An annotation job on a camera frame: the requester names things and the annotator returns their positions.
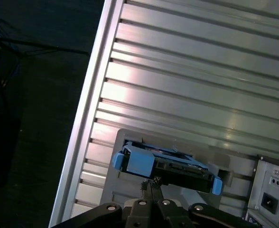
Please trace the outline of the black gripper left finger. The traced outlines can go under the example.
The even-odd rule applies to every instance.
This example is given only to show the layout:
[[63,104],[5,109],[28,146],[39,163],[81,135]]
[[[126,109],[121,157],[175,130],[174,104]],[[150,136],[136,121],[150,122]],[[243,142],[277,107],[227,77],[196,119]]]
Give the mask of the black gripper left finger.
[[55,228],[149,228],[153,206],[152,185],[141,184],[141,198],[131,199],[121,207],[113,202],[104,203],[69,220],[55,225]]

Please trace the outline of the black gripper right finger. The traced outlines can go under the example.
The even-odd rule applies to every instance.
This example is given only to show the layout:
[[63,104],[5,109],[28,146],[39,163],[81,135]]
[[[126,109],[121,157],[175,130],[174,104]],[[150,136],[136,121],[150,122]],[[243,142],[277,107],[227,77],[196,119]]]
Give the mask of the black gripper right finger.
[[153,180],[153,199],[157,200],[160,212],[168,228],[257,228],[252,224],[217,208],[195,203],[184,209],[173,200],[163,198],[161,179]]

